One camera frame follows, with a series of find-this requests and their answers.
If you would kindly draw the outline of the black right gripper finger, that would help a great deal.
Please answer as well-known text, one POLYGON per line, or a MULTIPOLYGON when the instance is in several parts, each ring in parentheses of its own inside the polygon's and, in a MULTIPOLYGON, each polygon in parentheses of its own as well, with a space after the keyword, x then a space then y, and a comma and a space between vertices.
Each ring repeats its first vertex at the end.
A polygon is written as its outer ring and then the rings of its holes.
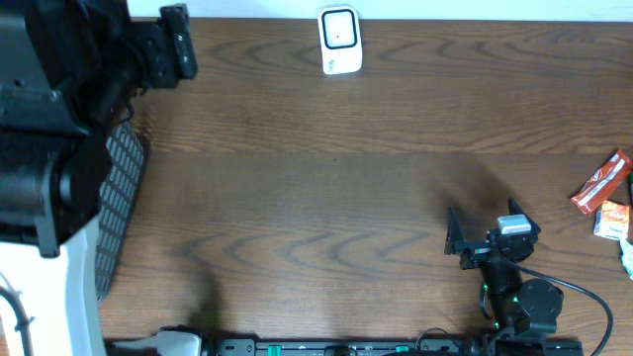
POLYGON ((508 211, 512 216, 518 216, 518 215, 523 215, 525 217, 525 219, 529 222, 530 224, 530 230, 532 234, 540 234, 541 233, 541 227, 529 216, 528 213, 526 213, 516 202, 516 200, 512 197, 508 198, 507 201, 508 204, 508 211))
POLYGON ((454 207, 448 208, 448 225, 446 234, 446 247, 462 247, 465 243, 464 232, 459 223, 456 209, 454 207))

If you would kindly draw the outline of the orange tissue pack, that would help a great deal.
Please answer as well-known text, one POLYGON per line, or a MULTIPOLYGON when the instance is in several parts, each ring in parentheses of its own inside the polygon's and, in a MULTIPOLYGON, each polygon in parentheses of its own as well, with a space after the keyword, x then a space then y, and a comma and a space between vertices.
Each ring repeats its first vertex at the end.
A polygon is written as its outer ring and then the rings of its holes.
POLYGON ((607 239, 628 238, 630 208, 605 201, 597 210, 593 234, 607 239))

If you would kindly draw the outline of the teal wet wipes pack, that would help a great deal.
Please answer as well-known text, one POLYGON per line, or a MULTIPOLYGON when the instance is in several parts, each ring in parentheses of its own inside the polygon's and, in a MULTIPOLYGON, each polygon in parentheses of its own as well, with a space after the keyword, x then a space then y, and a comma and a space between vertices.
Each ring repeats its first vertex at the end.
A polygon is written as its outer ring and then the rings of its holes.
POLYGON ((630 279, 633 279, 633 245, 626 239, 619 240, 621 248, 621 263, 630 279))

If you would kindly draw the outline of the red Top chocolate bar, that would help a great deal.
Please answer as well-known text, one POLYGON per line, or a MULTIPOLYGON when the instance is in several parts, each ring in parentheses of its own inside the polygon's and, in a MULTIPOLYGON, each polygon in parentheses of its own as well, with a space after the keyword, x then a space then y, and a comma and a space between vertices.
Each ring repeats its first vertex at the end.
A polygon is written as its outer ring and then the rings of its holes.
POLYGON ((571 201, 583 214, 588 215, 615 192, 631 171, 632 160, 622 149, 618 149, 591 175, 571 201))

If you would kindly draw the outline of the green lid jar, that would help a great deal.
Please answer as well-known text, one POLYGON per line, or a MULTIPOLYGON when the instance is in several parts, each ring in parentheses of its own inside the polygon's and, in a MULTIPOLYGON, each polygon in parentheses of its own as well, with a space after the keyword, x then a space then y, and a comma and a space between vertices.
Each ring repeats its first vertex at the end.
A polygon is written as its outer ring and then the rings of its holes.
POLYGON ((629 174, 629 193, 630 193, 630 204, 633 206, 633 172, 631 171, 629 174))

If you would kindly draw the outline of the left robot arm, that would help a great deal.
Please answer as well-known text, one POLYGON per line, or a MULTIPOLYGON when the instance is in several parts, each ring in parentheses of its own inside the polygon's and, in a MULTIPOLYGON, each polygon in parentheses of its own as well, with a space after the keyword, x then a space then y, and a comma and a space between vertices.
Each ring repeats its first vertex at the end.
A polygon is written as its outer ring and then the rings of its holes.
POLYGON ((1 5, 1 324, 14 355, 199 355, 183 326, 107 340, 113 271, 146 153, 134 97, 197 73, 185 4, 136 21, 124 1, 1 5))

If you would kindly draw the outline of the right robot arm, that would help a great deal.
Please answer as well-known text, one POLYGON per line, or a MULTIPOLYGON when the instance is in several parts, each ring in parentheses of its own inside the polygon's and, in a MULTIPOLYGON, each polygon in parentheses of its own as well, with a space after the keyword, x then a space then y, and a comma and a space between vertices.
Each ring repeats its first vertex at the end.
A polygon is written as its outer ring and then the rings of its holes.
POLYGON ((484 240, 469 241, 457 210, 448 209, 444 253, 458 255, 460 268, 477 269, 483 277, 480 307, 496 330, 482 336, 483 355, 544 355, 545 339, 557 330, 563 292, 543 278, 523 280, 518 264, 534 252, 541 228, 516 201, 484 240))

